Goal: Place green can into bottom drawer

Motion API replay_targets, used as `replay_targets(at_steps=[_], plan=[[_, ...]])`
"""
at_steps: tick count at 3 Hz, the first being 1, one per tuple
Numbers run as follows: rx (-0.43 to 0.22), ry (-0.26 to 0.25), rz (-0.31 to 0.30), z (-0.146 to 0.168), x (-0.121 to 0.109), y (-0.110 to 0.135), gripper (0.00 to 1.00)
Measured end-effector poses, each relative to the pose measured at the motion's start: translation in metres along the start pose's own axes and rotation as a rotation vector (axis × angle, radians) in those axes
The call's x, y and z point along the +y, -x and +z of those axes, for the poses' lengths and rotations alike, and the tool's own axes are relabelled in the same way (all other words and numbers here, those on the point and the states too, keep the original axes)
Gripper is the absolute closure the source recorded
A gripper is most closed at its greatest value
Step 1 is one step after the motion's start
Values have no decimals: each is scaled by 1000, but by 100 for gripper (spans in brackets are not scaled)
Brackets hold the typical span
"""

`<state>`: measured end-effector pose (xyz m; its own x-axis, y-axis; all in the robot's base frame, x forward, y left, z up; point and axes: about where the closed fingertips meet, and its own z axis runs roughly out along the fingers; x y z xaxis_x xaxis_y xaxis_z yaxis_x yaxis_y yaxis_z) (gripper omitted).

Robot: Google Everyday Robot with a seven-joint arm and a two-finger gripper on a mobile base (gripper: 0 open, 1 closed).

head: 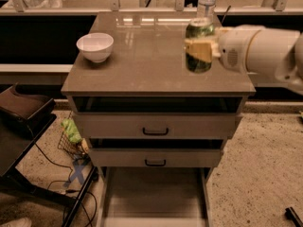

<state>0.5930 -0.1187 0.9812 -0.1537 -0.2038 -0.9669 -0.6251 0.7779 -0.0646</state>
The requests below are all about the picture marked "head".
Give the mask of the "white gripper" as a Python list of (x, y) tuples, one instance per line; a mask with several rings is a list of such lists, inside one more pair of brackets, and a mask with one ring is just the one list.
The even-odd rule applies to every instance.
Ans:
[(246, 73), (249, 44), (261, 30), (262, 26), (251, 25), (221, 27), (218, 41), (214, 37), (185, 39), (185, 51), (204, 62), (212, 62), (220, 57), (220, 63), (226, 70)]

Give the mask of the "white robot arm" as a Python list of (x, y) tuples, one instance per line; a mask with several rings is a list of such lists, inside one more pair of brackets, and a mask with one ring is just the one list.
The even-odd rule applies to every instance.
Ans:
[(227, 70), (254, 73), (294, 93), (303, 92), (303, 35), (298, 30), (241, 25), (217, 27), (213, 35), (185, 39), (194, 61), (220, 62)]

